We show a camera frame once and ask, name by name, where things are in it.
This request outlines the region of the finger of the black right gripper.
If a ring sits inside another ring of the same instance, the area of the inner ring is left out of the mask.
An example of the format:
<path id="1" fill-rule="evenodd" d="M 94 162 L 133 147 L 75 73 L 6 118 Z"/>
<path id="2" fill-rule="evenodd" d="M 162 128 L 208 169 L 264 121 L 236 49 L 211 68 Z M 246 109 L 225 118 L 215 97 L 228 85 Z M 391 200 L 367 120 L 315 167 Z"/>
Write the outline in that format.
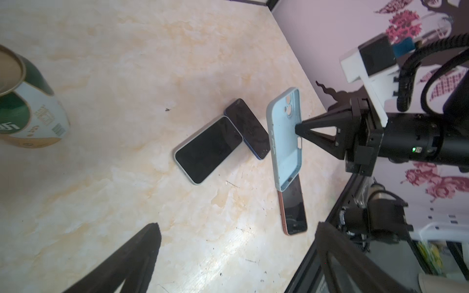
<path id="1" fill-rule="evenodd" d="M 320 128 L 335 128 L 335 135 L 316 131 Z M 305 120 L 295 126 L 295 133 L 322 148 L 339 160 L 344 160 L 346 151 L 354 139 L 354 116 L 351 109 L 336 109 Z"/>

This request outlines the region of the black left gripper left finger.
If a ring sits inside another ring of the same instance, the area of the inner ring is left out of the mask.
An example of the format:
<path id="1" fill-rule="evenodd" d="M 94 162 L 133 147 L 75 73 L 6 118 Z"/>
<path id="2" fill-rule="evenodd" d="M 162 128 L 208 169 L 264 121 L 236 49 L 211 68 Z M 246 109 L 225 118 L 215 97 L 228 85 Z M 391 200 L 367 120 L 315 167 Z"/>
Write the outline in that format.
<path id="1" fill-rule="evenodd" d="M 162 241 L 160 227 L 149 223 L 67 293 L 145 293 Z"/>

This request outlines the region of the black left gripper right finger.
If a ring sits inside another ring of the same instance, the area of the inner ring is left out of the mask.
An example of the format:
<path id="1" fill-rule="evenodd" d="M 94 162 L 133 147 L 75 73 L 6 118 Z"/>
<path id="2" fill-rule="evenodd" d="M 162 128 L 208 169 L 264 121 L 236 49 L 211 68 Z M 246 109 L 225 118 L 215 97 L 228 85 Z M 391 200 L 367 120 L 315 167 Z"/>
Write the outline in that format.
<path id="1" fill-rule="evenodd" d="M 330 293 L 412 293 L 369 259 L 327 222 L 318 223 L 315 241 Z"/>

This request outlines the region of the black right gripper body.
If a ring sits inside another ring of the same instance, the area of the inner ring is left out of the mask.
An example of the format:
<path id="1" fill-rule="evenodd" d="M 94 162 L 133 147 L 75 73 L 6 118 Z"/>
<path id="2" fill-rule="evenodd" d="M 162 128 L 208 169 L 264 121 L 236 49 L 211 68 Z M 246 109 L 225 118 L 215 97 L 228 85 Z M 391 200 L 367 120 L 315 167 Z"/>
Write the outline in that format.
<path id="1" fill-rule="evenodd" d="M 351 100 L 351 144 L 346 150 L 346 171 L 364 177 L 373 175 L 384 136 L 384 127 L 368 98 Z"/>

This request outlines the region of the light blue case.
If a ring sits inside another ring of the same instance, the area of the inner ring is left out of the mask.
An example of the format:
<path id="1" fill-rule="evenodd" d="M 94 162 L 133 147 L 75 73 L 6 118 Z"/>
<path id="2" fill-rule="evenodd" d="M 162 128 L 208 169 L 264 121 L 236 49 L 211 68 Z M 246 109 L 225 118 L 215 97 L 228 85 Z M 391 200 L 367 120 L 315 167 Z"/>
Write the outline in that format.
<path id="1" fill-rule="evenodd" d="M 284 192 L 302 167 L 302 139 L 295 127 L 302 122 L 300 92 L 291 87 L 273 99 L 266 110 L 276 189 Z"/>

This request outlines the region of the black phone pink case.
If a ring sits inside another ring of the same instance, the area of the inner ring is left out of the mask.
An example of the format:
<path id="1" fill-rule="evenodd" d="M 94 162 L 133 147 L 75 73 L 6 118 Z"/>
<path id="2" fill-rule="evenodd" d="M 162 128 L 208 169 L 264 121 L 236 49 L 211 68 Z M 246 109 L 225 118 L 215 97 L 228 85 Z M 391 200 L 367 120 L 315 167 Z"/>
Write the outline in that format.
<path id="1" fill-rule="evenodd" d="M 222 116 L 178 147 L 173 157 L 190 182 L 200 185 L 242 143 L 240 132 Z"/>

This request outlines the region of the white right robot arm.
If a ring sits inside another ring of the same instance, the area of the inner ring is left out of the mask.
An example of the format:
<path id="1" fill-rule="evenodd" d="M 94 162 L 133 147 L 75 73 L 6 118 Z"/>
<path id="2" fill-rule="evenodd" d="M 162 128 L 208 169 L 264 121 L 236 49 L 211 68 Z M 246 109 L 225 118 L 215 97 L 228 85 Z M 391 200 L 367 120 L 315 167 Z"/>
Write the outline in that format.
<path id="1" fill-rule="evenodd" d="M 344 106 L 294 127 L 306 139 L 337 159 L 346 161 L 350 173 L 371 176 L 376 160 L 456 166 L 469 168 L 469 82 L 463 79 L 442 115 L 386 113 L 384 102 L 397 96 L 398 74 L 365 78 L 366 98 L 353 98 Z M 445 240 L 467 242 L 468 218 L 436 216 L 410 208 L 392 195 L 369 196 L 362 208 L 341 213 L 340 227 L 382 241 Z"/>

